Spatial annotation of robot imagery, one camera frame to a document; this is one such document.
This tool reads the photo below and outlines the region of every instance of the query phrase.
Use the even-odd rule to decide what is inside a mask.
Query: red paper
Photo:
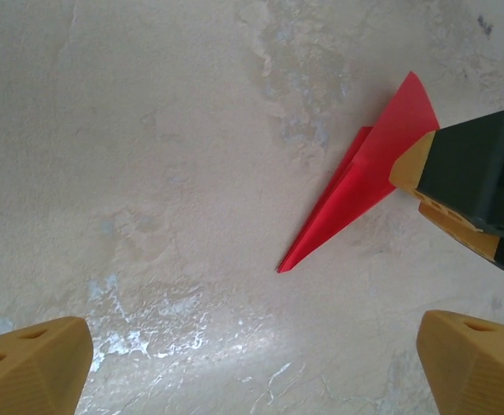
[[[286,272],[387,197],[395,161],[424,134],[438,130],[418,76],[409,73],[374,127],[363,127],[278,267]]]

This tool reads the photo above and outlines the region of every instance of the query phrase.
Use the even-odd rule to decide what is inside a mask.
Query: paper airplane
[[[330,179],[278,272],[294,268],[395,189],[394,162],[424,134],[438,130],[436,114],[418,76],[409,73],[373,127],[363,127]]]

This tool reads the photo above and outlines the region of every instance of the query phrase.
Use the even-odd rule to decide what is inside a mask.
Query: gray marble surface
[[[437,413],[424,311],[504,273],[392,194],[274,272],[409,71],[504,108],[504,0],[0,1],[0,332],[87,319],[79,414]]]

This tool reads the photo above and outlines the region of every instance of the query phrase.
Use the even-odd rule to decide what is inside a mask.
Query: white stone surface
[[[400,193],[274,272],[410,70],[504,108],[504,0],[0,1],[0,331],[87,319],[80,414],[436,413],[420,318],[503,272]]]

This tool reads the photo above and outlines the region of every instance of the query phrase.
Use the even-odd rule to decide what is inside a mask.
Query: yellow 3d-printed part
[[[427,311],[417,350],[441,415],[504,415],[504,326]]]
[[[86,322],[64,317],[0,335],[0,415],[73,414],[93,358]]]

